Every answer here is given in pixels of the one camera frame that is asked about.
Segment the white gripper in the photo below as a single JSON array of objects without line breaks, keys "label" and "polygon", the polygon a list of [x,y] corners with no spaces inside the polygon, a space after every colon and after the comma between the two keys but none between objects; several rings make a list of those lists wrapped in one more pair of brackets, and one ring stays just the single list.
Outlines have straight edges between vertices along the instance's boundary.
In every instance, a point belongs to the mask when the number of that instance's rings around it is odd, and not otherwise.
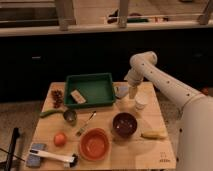
[{"label": "white gripper", "polygon": [[129,87],[129,98],[134,99],[137,92],[138,92],[138,87],[142,81],[143,81],[143,76],[139,73],[137,73],[134,69],[130,69],[126,76],[124,77],[124,80],[128,82],[130,85]]}]

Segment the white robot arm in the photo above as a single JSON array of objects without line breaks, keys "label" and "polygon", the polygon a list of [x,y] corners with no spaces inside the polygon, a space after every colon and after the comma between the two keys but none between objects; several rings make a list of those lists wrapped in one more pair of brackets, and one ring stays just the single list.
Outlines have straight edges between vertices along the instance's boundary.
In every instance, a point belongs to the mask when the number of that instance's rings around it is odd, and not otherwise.
[{"label": "white robot arm", "polygon": [[188,86],[156,67],[153,51],[130,58],[125,80],[137,87],[151,81],[181,111],[176,171],[213,171],[213,97]]}]

